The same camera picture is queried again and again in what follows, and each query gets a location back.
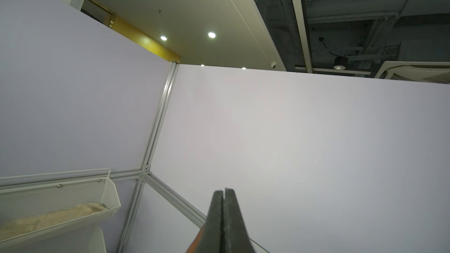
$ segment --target white mesh basket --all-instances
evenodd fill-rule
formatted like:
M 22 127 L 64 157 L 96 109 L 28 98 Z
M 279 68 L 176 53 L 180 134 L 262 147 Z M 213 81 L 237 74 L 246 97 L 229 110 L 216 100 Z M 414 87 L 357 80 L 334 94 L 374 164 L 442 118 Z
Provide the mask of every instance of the white mesh basket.
M 0 241 L 0 251 L 37 242 L 112 217 L 120 209 L 116 186 L 108 177 L 0 190 L 0 224 L 28 216 L 103 203 L 108 208 L 51 227 Z

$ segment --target ceiling air conditioner vent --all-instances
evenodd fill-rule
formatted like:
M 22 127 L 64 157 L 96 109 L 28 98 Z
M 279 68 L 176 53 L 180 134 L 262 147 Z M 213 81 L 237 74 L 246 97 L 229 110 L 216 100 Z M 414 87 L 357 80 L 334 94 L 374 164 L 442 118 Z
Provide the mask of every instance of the ceiling air conditioner vent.
M 406 81 L 412 81 L 411 79 L 408 79 L 408 78 L 403 77 L 403 76 L 398 75 L 398 74 L 393 74 L 393 75 L 391 76 L 391 79 L 393 79 L 393 80 L 406 80 Z
M 375 78 L 450 83 L 450 62 L 386 61 Z

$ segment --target booth wall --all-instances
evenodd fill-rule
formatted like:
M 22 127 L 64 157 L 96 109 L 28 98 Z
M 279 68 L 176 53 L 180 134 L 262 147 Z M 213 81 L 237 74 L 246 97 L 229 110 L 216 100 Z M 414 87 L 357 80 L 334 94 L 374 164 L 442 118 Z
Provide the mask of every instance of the booth wall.
M 125 253 L 186 252 L 199 228 L 145 185 Z
M 169 62 L 60 0 L 0 13 L 0 177 L 140 169 Z
M 119 194 L 121 208 L 112 218 L 100 222 L 107 253 L 116 253 L 117 251 L 122 229 L 125 225 L 128 211 L 130 210 L 131 200 L 133 198 L 133 192 L 135 190 L 137 180 L 130 179 L 114 181 L 114 183 L 116 185 L 117 193 Z
M 151 171 L 270 252 L 450 252 L 450 87 L 180 65 Z

